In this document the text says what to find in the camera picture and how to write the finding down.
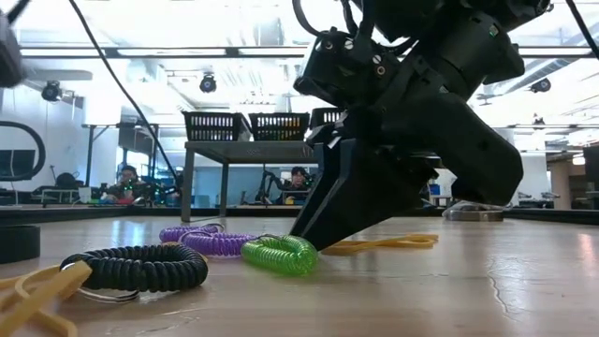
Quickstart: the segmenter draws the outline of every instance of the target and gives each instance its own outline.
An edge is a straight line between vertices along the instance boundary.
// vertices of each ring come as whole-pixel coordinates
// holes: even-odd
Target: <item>spiral wrist coil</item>
[[[201,285],[208,276],[202,255],[182,245],[151,245],[102,249],[66,258],[63,270],[84,261],[92,274],[88,289],[177,291]]]
[[[197,226],[181,226],[181,227],[171,227],[165,228],[160,231],[158,237],[161,242],[178,242],[179,238],[188,232],[191,231],[203,231],[206,233],[217,233],[219,228],[223,228],[220,224],[208,224],[202,227]]]
[[[243,259],[288,275],[305,275],[314,270],[318,253],[311,243],[294,236],[262,236],[241,248]]]
[[[241,247],[256,236],[232,233],[206,233],[189,231],[179,242],[193,248],[204,256],[236,257],[241,256]]]

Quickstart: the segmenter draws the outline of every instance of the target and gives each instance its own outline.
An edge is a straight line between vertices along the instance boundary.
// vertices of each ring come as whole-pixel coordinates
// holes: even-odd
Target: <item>black coiled keychain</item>
[[[83,283],[87,289],[134,291],[177,291],[201,285],[208,276],[204,257],[182,245],[151,245],[102,249],[67,257],[60,265],[66,269],[84,261],[92,274]],[[132,297],[104,297],[83,291],[95,300],[124,301]]]

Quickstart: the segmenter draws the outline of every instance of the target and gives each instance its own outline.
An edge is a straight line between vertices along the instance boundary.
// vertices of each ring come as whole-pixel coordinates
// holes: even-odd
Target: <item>wire basket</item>
[[[182,112],[189,141],[249,141],[252,131],[241,113]]]
[[[312,110],[312,118],[310,119],[310,129],[320,125],[335,123],[343,113],[340,108],[316,108]]]
[[[254,140],[303,140],[310,113],[250,113]]]

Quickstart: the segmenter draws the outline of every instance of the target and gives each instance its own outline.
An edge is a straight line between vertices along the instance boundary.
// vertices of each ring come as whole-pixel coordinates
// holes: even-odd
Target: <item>purple coiled keychain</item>
[[[159,238],[162,243],[164,242],[178,242],[179,238],[188,232],[205,232],[205,233],[218,233],[218,228],[225,229],[221,224],[208,224],[201,227],[171,227],[165,228],[160,231]]]
[[[244,243],[255,240],[256,236],[231,233],[209,233],[203,230],[183,233],[179,242],[204,256],[241,256]]]

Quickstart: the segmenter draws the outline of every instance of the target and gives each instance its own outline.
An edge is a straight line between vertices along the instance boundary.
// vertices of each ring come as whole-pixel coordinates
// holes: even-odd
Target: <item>green coiled keychain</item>
[[[306,275],[314,270],[318,252],[311,243],[291,235],[263,235],[241,247],[241,256],[251,264],[287,275]]]

